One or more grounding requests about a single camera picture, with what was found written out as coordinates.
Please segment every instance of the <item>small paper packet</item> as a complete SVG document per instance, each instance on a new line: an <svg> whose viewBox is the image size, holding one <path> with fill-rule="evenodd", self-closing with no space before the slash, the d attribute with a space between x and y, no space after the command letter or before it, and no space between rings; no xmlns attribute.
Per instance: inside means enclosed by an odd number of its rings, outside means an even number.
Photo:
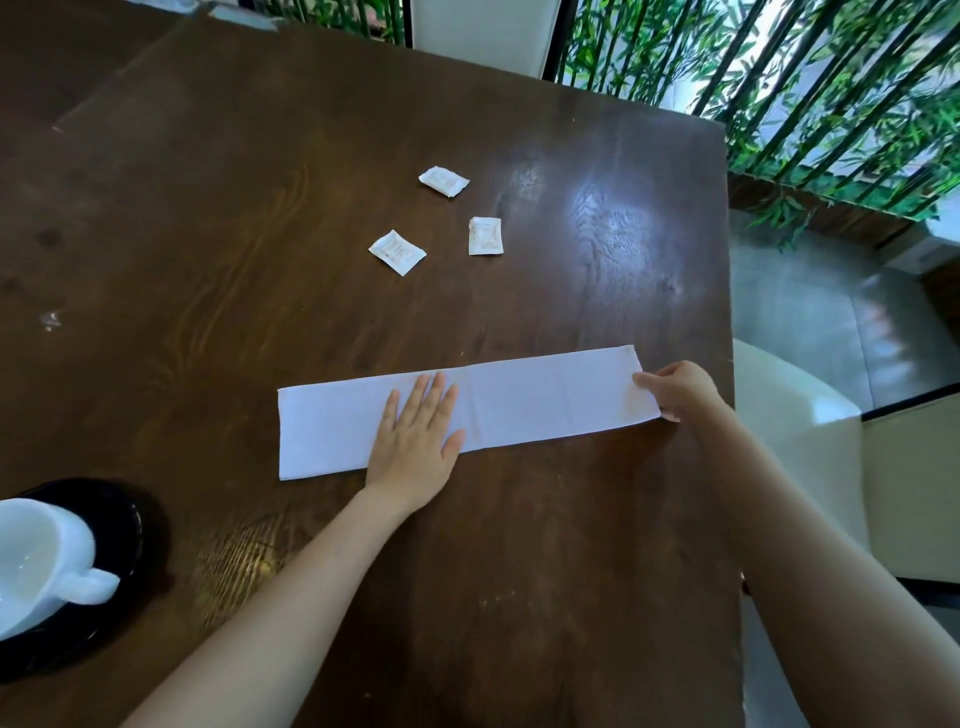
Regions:
<svg viewBox="0 0 960 728"><path fill-rule="evenodd" d="M470 255L502 255L503 239L500 237L500 218L470 218Z"/></svg>
<svg viewBox="0 0 960 728"><path fill-rule="evenodd" d="M396 231L390 231L370 246L370 252L402 276L426 258L426 253L408 243Z"/></svg>
<svg viewBox="0 0 960 728"><path fill-rule="evenodd" d="M420 175L420 181L447 197L456 197L460 190L470 184L470 180L442 167L430 167Z"/></svg>

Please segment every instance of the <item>white cup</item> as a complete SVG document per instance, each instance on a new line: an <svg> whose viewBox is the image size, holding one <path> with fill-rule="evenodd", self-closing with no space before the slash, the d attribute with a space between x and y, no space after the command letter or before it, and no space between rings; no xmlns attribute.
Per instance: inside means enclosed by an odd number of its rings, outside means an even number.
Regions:
<svg viewBox="0 0 960 728"><path fill-rule="evenodd" d="M67 602L102 604L119 577L93 569L93 534L74 513L30 498L0 500L0 640Z"/></svg>

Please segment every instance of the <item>black saucer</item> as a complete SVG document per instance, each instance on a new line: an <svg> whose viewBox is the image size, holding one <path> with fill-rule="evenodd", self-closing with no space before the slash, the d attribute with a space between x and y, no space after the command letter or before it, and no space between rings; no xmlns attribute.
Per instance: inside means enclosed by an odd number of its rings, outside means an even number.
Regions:
<svg viewBox="0 0 960 728"><path fill-rule="evenodd" d="M143 522L119 485L71 477L44 483L17 497L42 500L80 516L97 544L93 566L115 573L120 586L104 604L65 604L33 629L0 640L0 683L60 667L79 657L130 608L142 582Z"/></svg>

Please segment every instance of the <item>finger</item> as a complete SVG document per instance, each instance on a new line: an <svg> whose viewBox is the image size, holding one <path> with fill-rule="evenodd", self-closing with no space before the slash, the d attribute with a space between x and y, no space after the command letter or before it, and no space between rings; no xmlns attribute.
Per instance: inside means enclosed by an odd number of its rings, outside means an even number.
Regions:
<svg viewBox="0 0 960 728"><path fill-rule="evenodd" d="M423 402L423 390L426 389L426 383L429 379L430 375L417 377L413 392L410 393L407 403L403 405L403 411L400 412L400 419L396 422L397 427L409 427L410 423L417 417L417 410L420 409L420 404Z"/></svg>
<svg viewBox="0 0 960 728"><path fill-rule="evenodd" d="M652 375L649 372L634 372L634 384L643 389L650 389L651 384L657 386L660 375Z"/></svg>
<svg viewBox="0 0 960 728"><path fill-rule="evenodd" d="M660 375L652 375L649 372L634 372L634 384L640 389L647 390L656 397L663 384L663 377Z"/></svg>
<svg viewBox="0 0 960 728"><path fill-rule="evenodd" d="M396 405L400 401L400 393L396 389L390 390L390 396L387 398L387 406L383 408L383 417L380 418L380 427L377 430L377 436L383 432L391 432L396 425Z"/></svg>
<svg viewBox="0 0 960 728"><path fill-rule="evenodd" d="M459 396L460 387L456 384L451 384L450 388L446 390L444 398L440 400L440 404L437 405L437 411L434 413L433 420L430 421L428 429L431 432L437 432L441 437L444 436L446 429L450 427L453 407L457 403L457 397Z"/></svg>
<svg viewBox="0 0 960 728"><path fill-rule="evenodd" d="M440 404L440 397L444 395L446 386L446 376L443 372L437 372L433 376L433 384L430 385L430 391L423 398L423 404L420 405L420 411L414 419L414 425L427 429L430 421L433 419L433 413L437 411L437 405Z"/></svg>
<svg viewBox="0 0 960 728"><path fill-rule="evenodd" d="M440 451L440 456L444 461L444 465L446 465L446 471L448 473L453 470L453 466L457 462L457 456L460 455L460 450L464 448L466 441L467 431L465 429L458 429L446 438L446 443Z"/></svg>
<svg viewBox="0 0 960 728"><path fill-rule="evenodd" d="M657 376L670 376L678 369L680 369L684 363L682 361L675 361L673 364L667 364L663 369L657 371Z"/></svg>

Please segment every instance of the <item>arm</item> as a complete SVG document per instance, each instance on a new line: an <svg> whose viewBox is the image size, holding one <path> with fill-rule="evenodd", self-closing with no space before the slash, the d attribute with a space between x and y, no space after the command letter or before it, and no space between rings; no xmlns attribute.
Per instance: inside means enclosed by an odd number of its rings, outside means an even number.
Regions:
<svg viewBox="0 0 960 728"><path fill-rule="evenodd" d="M834 526L737 420L704 370L635 382L696 433L721 518L813 725L960 725L960 647Z"/></svg>
<svg viewBox="0 0 960 728"><path fill-rule="evenodd" d="M367 484L273 581L180 665L124 723L288 726L313 685L344 613L396 528L450 477L466 433L444 444L457 399L444 375L422 375L400 414L387 400Z"/></svg>

